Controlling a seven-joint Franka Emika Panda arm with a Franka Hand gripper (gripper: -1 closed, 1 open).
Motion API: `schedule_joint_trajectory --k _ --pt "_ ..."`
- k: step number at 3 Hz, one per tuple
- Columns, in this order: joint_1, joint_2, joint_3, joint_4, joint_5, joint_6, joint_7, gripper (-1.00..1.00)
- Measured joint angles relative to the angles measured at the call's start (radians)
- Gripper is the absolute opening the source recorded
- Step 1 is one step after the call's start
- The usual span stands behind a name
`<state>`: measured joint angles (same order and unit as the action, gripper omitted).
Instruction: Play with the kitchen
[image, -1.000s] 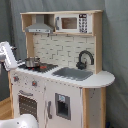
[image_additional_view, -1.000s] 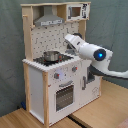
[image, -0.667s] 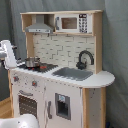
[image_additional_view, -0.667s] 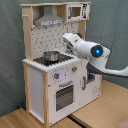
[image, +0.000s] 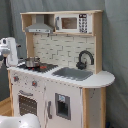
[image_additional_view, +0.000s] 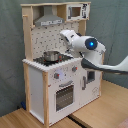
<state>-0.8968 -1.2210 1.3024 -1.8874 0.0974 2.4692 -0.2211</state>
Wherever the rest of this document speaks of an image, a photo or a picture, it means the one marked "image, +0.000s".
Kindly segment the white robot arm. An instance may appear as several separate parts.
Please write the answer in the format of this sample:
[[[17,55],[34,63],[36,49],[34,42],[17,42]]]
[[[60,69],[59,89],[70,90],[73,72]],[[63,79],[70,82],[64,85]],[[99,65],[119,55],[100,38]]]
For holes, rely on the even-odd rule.
[[[0,68],[2,63],[7,67],[15,67],[18,64],[17,43],[14,37],[0,39]],[[41,128],[41,126],[34,114],[19,117],[0,115],[0,128]]]

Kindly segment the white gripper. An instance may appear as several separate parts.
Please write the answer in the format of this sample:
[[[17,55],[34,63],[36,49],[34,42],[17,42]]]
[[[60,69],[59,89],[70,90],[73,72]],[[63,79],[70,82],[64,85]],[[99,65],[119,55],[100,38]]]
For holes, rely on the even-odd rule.
[[[0,61],[4,61],[7,67],[15,67],[18,64],[18,47],[14,37],[0,39]]]

